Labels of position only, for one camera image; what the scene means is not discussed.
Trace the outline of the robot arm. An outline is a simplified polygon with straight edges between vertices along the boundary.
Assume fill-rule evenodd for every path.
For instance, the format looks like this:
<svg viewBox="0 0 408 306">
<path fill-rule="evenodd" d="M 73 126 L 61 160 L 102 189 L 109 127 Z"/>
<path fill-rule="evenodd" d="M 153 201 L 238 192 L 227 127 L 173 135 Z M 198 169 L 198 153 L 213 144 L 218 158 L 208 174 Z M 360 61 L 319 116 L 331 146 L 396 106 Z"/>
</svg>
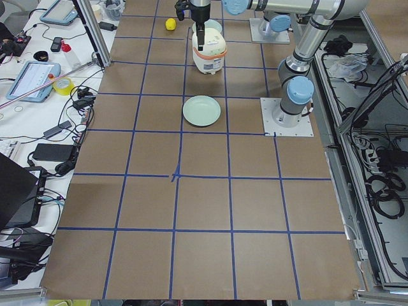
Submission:
<svg viewBox="0 0 408 306">
<path fill-rule="evenodd" d="M 309 14 L 310 19 L 293 53 L 279 66 L 283 98 L 272 111 L 272 119 L 285 128 L 295 127 L 310 102 L 314 85 L 307 78 L 310 63 L 335 20 L 351 18 L 367 6 L 367 1 L 249 1 L 255 11 Z"/>
<path fill-rule="evenodd" d="M 177 18 L 180 21 L 184 20 L 184 12 L 191 11 L 191 18 L 196 25 L 196 35 L 198 42 L 198 50 L 202 51 L 205 43 L 205 22 L 210 19 L 210 3 L 211 1 L 177 1 L 175 10 Z M 255 11 L 264 12 L 264 21 L 266 29 L 271 32 L 280 33 L 290 27 L 291 19 L 287 13 L 276 12 L 266 9 L 267 1 L 258 1 L 255 6 Z M 253 1 L 222 1 L 222 5 L 230 15 L 239 15 L 245 10 L 251 10 Z"/>
</svg>

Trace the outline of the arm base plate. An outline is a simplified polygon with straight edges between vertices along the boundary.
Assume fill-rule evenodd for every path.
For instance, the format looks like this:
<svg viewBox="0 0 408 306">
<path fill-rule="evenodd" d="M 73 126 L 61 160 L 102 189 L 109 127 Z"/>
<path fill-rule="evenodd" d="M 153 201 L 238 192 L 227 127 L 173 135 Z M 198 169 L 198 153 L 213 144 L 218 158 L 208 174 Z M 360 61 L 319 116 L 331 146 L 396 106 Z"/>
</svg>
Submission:
<svg viewBox="0 0 408 306">
<path fill-rule="evenodd" d="M 280 22 L 276 18 L 266 21 L 263 18 L 250 18 L 251 38 L 254 43 L 290 44 L 288 26 L 290 22 Z"/>
<path fill-rule="evenodd" d="M 306 106 L 301 114 L 289 115 L 281 110 L 281 98 L 261 98 L 260 103 L 265 136 L 314 136 Z"/>
</svg>

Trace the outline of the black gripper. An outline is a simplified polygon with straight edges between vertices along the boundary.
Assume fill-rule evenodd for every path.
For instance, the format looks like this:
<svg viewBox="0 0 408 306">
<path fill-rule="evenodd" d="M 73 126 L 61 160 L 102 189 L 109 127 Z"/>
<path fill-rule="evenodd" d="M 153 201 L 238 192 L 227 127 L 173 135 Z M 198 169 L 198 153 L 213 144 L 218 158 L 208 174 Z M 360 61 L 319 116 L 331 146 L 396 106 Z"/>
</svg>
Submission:
<svg viewBox="0 0 408 306">
<path fill-rule="evenodd" d="M 186 12 L 188 11 L 188 17 L 193 19 L 191 13 L 192 4 L 189 0 L 177 0 L 175 3 L 175 12 L 179 21 L 183 21 L 186 18 Z M 196 36 L 198 42 L 198 51 L 202 51 L 205 44 L 205 24 L 203 22 L 196 22 Z"/>
</svg>

